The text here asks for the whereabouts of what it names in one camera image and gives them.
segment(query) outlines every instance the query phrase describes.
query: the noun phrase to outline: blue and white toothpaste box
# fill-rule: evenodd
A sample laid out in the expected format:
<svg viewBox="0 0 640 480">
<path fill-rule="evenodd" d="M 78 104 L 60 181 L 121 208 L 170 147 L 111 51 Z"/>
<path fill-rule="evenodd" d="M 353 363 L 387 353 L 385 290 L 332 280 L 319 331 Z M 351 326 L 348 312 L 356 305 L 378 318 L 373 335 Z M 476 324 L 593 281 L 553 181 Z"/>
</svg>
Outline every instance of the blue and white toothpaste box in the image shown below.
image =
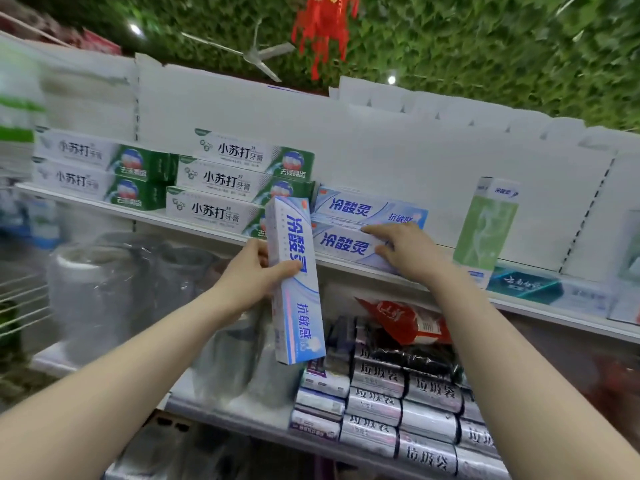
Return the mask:
<svg viewBox="0 0 640 480">
<path fill-rule="evenodd" d="M 321 185 L 314 213 L 346 219 L 363 226 L 415 222 L 423 229 L 428 211 L 400 200 L 367 195 L 355 190 L 330 189 Z"/>
<path fill-rule="evenodd" d="M 318 253 L 397 274 L 396 268 L 376 254 L 376 246 L 385 242 L 361 231 L 362 226 L 338 217 L 313 214 L 314 247 Z"/>
<path fill-rule="evenodd" d="M 293 364 L 324 357 L 324 327 L 314 237 L 306 198 L 273 197 L 265 207 L 269 266 L 297 259 L 302 269 L 273 294 L 276 359 Z"/>
</svg>

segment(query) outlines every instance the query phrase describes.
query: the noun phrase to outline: white shelf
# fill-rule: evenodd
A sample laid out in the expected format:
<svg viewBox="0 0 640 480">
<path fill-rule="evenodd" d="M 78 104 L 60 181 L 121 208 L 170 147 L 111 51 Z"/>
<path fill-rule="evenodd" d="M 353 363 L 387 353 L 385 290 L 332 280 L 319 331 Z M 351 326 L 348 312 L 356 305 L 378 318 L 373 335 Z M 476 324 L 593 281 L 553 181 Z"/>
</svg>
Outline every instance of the white shelf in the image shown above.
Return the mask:
<svg viewBox="0 0 640 480">
<path fill-rule="evenodd" d="M 59 378 L 65 377 L 76 370 L 76 366 L 66 359 L 60 342 L 34 355 L 30 367 L 36 371 L 45 372 Z M 313 438 L 296 431 L 290 431 L 287 429 L 286 424 L 293 405 L 288 406 L 284 414 L 283 411 L 276 411 L 274 414 L 276 421 L 271 417 L 265 422 L 257 417 L 247 416 L 252 414 L 259 415 L 260 418 L 263 418 L 263 415 L 257 412 L 264 410 L 261 404 L 254 403 L 251 407 L 247 407 L 246 400 L 244 404 L 244 407 L 238 404 L 235 408 L 236 410 L 242 410 L 242 415 L 238 412 L 229 412 L 227 410 L 204 409 L 196 401 L 193 389 L 193 375 L 192 371 L 188 369 L 171 388 L 171 393 L 164 410 L 196 422 L 210 424 L 217 428 L 228 429 L 229 431 L 235 431 L 260 440 L 321 455 L 360 468 L 366 468 L 369 471 L 375 471 L 380 475 L 397 480 L 445 480 L 446 478 L 450 478 L 439 475 L 438 473 L 427 473 L 411 465 L 405 465 L 402 461 L 382 458 L 379 455 L 366 452 L 356 447 Z"/>
<path fill-rule="evenodd" d="M 39 195 L 41 197 L 47 197 L 62 202 L 86 205 L 94 209 L 100 209 L 101 211 L 108 214 L 133 219 L 160 227 L 196 234 L 203 237 L 209 237 L 217 241 L 237 244 L 241 246 L 248 240 L 247 236 L 244 235 L 220 231 L 217 229 L 172 219 L 171 217 L 166 216 L 164 209 L 146 212 L 142 210 L 127 209 L 125 207 L 119 207 L 110 203 L 86 200 L 81 197 L 42 189 L 28 182 L 16 184 L 16 187 L 25 192 Z M 395 285 L 427 291 L 426 288 L 419 285 L 418 283 L 405 280 L 401 276 L 385 273 L 384 271 L 379 271 L 372 267 L 362 266 L 353 262 L 333 258 L 324 254 L 316 253 L 316 263 L 318 263 L 319 266 L 336 269 L 345 273 L 357 274 L 359 276 L 363 276 L 380 282 L 393 283 Z M 599 335 L 606 335 L 615 339 L 640 344 L 640 326 L 622 322 L 614 322 L 601 317 L 571 312 L 562 308 L 556 308 L 554 306 L 540 305 L 532 301 L 512 298 L 497 293 L 489 293 L 489 300 L 499 310 L 513 312 L 535 319 L 553 322 L 560 325 L 597 333 Z"/>
</svg>

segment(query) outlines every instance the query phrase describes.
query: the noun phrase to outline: fan blade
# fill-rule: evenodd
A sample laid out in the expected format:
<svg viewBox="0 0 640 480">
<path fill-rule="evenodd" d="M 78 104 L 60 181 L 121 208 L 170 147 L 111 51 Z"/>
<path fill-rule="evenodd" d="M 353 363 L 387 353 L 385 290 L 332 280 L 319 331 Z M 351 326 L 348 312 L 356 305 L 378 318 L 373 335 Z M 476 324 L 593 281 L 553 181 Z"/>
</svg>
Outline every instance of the fan blade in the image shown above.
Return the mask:
<svg viewBox="0 0 640 480">
<path fill-rule="evenodd" d="M 272 78 L 274 81 L 276 82 L 282 82 L 281 79 L 276 75 L 276 73 L 274 71 L 272 71 L 271 69 L 269 69 L 267 67 L 267 65 L 264 62 L 258 62 L 257 64 L 253 64 L 256 67 L 258 67 L 258 69 L 260 69 L 262 72 L 264 72 L 265 74 L 267 74 L 270 78 Z"/>
<path fill-rule="evenodd" d="M 284 55 L 295 50 L 295 46 L 290 44 L 289 42 L 284 42 L 279 45 L 274 45 L 273 47 L 265 48 L 258 52 L 261 61 L 265 61 L 272 57 L 276 57 L 277 55 Z"/>
<path fill-rule="evenodd" d="M 239 50 L 234 50 L 233 48 L 225 47 L 224 45 L 220 45 L 219 43 L 212 42 L 211 40 L 204 40 L 203 38 L 196 37 L 195 35 L 189 35 L 188 33 L 185 33 L 185 32 L 182 32 L 182 35 L 187 38 L 196 40 L 198 42 L 206 43 L 208 45 L 213 45 L 214 47 L 221 48 L 222 50 L 226 50 L 227 52 L 231 52 L 232 54 L 242 55 L 242 52 L 240 52 Z"/>
</svg>

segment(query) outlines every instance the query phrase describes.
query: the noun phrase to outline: hand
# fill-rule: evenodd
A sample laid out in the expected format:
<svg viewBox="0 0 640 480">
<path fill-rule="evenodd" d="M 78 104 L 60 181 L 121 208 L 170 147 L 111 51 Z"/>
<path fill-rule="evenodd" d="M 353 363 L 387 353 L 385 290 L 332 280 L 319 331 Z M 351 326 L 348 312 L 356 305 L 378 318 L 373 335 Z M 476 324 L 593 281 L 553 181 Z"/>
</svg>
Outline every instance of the hand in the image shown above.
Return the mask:
<svg viewBox="0 0 640 480">
<path fill-rule="evenodd" d="M 365 226 L 363 232 L 372 234 L 388 245 L 376 247 L 376 253 L 411 281 L 428 286 L 428 282 L 452 263 L 442 256 L 438 245 L 413 222 Z"/>
<path fill-rule="evenodd" d="M 298 260 L 283 261 L 268 267 L 267 243 L 250 239 L 228 264 L 219 281 L 211 289 L 222 298 L 230 316 L 247 311 L 268 295 L 284 279 L 295 276 L 302 268 Z"/>
</svg>

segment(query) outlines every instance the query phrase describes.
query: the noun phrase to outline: ceiling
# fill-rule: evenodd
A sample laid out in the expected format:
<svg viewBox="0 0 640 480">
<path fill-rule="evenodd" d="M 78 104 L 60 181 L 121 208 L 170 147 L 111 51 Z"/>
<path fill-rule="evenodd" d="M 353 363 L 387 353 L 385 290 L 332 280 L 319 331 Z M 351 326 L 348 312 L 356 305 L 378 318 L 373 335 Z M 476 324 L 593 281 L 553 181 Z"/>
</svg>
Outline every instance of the ceiling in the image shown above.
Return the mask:
<svg viewBox="0 0 640 480">
<path fill-rule="evenodd" d="M 86 27 L 126 52 L 255 80 L 233 54 L 186 31 L 243 50 L 262 17 L 260 48 L 291 39 L 306 0 L 21 0 L 60 23 Z M 308 48 L 270 59 L 283 84 L 325 91 L 341 75 L 377 82 L 395 70 L 412 90 L 582 118 L 640 131 L 640 0 L 360 0 L 349 21 L 347 60 L 320 65 L 311 81 Z M 128 24 L 137 23 L 145 38 Z"/>
</svg>

